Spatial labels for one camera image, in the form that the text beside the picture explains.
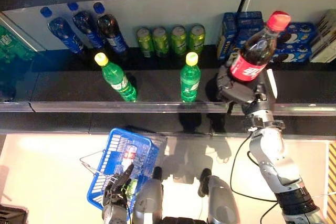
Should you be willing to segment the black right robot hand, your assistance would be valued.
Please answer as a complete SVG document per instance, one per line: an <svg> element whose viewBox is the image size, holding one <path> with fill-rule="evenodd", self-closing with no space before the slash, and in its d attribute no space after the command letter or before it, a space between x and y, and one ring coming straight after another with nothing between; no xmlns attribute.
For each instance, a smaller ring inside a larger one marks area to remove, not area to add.
<svg viewBox="0 0 336 224"><path fill-rule="evenodd" d="M224 102L241 105L245 115L259 110L273 111L277 98L277 86L272 69L264 69L259 76L247 83L242 83L231 76L229 68L232 61L219 68L216 83L218 98Z"/></svg>

